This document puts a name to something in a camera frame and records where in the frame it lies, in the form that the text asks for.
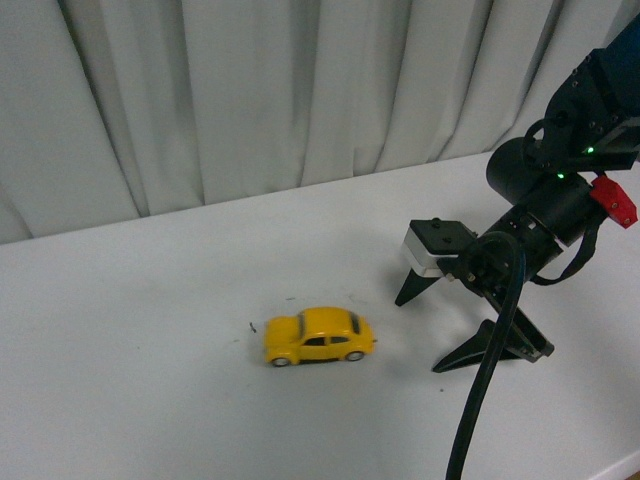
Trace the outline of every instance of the red component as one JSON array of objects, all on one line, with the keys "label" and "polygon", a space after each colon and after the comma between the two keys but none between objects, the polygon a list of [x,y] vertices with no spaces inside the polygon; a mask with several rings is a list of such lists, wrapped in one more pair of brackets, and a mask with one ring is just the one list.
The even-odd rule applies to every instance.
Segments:
[{"label": "red component", "polygon": [[593,188],[589,194],[617,223],[629,228],[638,221],[636,206],[620,185],[606,175],[599,176],[591,183]]}]

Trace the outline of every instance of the curtain fold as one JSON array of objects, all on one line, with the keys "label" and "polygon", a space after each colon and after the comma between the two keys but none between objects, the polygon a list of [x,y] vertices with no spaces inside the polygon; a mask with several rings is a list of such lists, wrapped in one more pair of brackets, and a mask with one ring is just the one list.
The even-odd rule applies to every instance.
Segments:
[{"label": "curtain fold", "polygon": [[488,151],[640,0],[6,0],[0,243]]}]

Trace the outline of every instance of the black wire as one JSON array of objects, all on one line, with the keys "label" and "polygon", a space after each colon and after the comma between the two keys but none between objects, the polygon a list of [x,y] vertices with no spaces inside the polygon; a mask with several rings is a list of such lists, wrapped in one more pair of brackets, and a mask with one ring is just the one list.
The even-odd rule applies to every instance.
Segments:
[{"label": "black wire", "polygon": [[509,285],[505,294],[502,308],[496,320],[493,334],[487,345],[487,350],[480,362],[480,368],[473,381],[467,403],[462,412],[462,418],[458,424],[453,447],[451,448],[451,456],[449,457],[449,465],[447,466],[446,480],[459,480],[462,478],[462,469],[469,451],[473,430],[480,414],[482,401],[487,393],[489,382],[493,376],[500,355],[507,341],[507,334],[511,328],[511,323],[518,308],[518,300],[520,292],[525,282],[526,261],[524,251],[515,238],[504,232],[489,232],[478,239],[479,243],[501,242],[506,243],[511,248],[512,262],[511,275]]}]

